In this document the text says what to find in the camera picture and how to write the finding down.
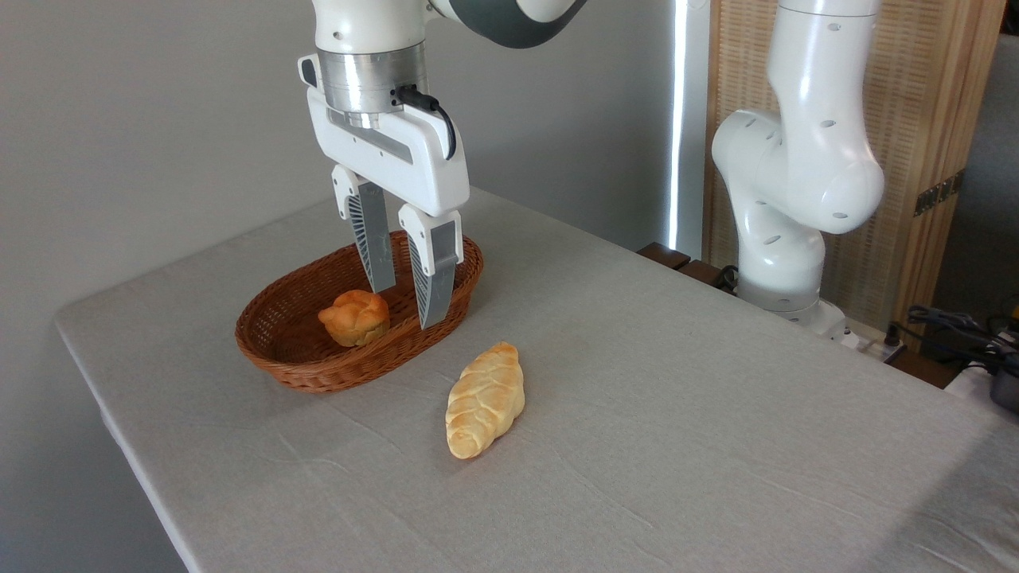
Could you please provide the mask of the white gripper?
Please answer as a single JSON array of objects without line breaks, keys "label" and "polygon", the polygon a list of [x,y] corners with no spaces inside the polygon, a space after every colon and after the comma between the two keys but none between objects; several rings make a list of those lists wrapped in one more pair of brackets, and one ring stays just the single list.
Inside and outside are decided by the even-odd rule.
[{"label": "white gripper", "polygon": [[378,114],[377,126],[360,128],[332,110],[317,88],[308,88],[306,98],[316,140],[338,164],[331,174],[338,211],[352,225],[376,294],[396,285],[385,191],[410,203],[398,219],[408,237],[420,326],[430,329],[447,318],[455,265],[463,261],[455,211],[470,198],[463,147],[448,158],[447,124],[414,107]]}]

